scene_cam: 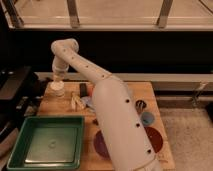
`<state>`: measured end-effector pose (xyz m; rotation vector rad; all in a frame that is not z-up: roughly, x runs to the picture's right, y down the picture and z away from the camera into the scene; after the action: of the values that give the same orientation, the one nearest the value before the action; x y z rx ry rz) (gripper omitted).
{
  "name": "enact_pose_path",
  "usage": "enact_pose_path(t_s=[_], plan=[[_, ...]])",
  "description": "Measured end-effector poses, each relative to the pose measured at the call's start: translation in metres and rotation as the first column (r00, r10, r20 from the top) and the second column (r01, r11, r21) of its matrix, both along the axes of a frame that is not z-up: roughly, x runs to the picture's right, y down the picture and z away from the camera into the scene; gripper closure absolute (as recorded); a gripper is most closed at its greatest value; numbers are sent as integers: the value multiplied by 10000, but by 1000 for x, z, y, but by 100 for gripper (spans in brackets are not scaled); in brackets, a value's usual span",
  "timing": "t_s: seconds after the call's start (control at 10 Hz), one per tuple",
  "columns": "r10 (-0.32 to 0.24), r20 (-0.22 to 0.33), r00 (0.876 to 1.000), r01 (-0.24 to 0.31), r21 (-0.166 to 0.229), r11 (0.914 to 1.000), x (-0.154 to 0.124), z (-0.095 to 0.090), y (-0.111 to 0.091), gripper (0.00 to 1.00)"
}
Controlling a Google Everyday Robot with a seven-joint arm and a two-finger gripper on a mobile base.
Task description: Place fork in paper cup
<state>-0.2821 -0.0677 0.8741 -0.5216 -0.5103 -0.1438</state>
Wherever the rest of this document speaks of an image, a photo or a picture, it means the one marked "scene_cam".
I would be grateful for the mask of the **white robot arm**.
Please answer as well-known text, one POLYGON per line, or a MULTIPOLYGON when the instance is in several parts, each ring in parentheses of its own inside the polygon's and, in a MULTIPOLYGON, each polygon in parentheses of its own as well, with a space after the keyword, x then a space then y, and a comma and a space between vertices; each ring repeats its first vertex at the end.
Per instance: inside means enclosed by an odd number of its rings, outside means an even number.
POLYGON ((51 50, 55 75, 62 76, 73 67, 94 85, 92 103, 115 171, 163 171, 128 86, 80 56, 75 39, 54 41, 51 50))

